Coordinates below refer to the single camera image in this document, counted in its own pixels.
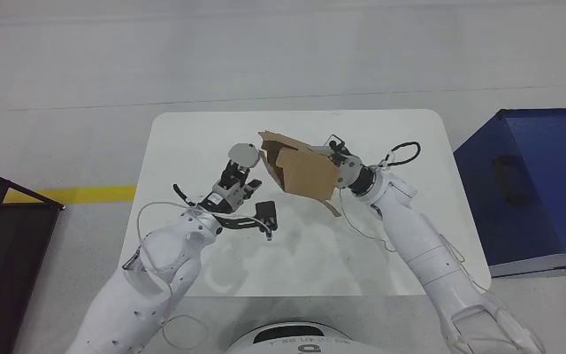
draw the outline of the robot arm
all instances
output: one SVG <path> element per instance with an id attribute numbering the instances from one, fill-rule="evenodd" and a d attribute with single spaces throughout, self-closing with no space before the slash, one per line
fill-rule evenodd
<path id="1" fill-rule="evenodd" d="M 187 209 L 175 224 L 147 234 L 141 247 L 106 282 L 67 354 L 141 352 L 193 285 L 201 271 L 203 248 L 214 243 L 223 228 L 259 227 L 271 239 L 277 229 L 274 202 L 256 204 L 252 219 L 228 216 L 261 186 L 258 180 L 246 184 L 259 160 L 258 151 L 251 144 L 237 144 L 228 157 L 220 180 L 198 205 L 175 189 L 188 203 Z"/>
<path id="2" fill-rule="evenodd" d="M 543 353 L 536 335 L 474 286 L 444 237 L 410 208 L 417 191 L 391 173 L 368 167 L 344 142 L 317 148 L 340 168 L 338 187 L 376 211 L 389 240 L 415 274 L 439 314 L 453 353 Z"/>

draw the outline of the gray floor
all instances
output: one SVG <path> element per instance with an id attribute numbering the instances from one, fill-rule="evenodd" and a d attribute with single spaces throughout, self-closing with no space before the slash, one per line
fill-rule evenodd
<path id="1" fill-rule="evenodd" d="M 544 0 L 0 0 L 0 175 L 32 189 L 135 184 L 152 120 L 175 111 L 429 108 L 455 149 L 500 108 L 564 106 L 565 15 Z M 130 207 L 63 214 L 17 353 L 72 340 Z M 563 278 L 493 290 L 561 352 Z M 202 353 L 299 316 L 395 353 L 447 352 L 419 296 L 195 299 L 187 311 L 210 322 Z M 148 352 L 172 350 L 156 339 Z"/>

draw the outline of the cardboard box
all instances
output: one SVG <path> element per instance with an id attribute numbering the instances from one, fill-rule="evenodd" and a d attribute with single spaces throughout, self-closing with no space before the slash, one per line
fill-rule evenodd
<path id="1" fill-rule="evenodd" d="M 333 196 L 340 169 L 310 149 L 305 142 L 273 132 L 259 132 L 264 139 L 261 156 L 268 173 L 283 189 L 324 204 L 335 216 L 340 213 L 326 200 Z"/>

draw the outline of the blue box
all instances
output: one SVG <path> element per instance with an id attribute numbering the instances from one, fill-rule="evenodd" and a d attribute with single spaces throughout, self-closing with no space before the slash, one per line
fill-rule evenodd
<path id="1" fill-rule="evenodd" d="M 566 266 L 566 109 L 501 110 L 455 153 L 493 277 Z"/>

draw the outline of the white table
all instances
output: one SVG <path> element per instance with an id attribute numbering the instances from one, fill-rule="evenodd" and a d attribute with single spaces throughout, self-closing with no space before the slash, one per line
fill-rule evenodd
<path id="1" fill-rule="evenodd" d="M 119 265 L 138 247 L 135 217 L 142 206 L 153 201 L 180 203 L 173 183 L 194 199 L 208 194 L 226 165 L 230 148 L 237 142 L 260 146 L 257 132 L 263 130 L 312 145 L 322 145 L 330 134 L 336 134 L 366 165 L 378 163 L 398 143 L 420 142 L 420 157 L 395 167 L 394 172 L 418 189 L 413 208 L 428 215 L 464 254 L 476 281 L 490 286 L 486 259 L 442 120 L 428 110 L 162 114 L 151 128 Z M 412 152 L 406 151 L 406 157 Z M 274 200 L 279 230 L 271 242 L 256 230 L 225 230 L 203 251 L 203 270 L 187 296 L 424 293 L 408 267 L 381 242 L 358 235 L 318 202 L 284 193 L 261 164 L 250 178 L 264 185 L 238 213 L 253 215 L 255 202 Z M 349 192 L 342 195 L 352 222 L 367 235 L 386 239 L 380 222 L 366 207 Z M 337 193 L 333 203 L 338 205 Z M 149 207 L 141 218 L 141 230 L 145 234 L 174 222 L 180 213 L 181 209 L 168 205 Z"/>

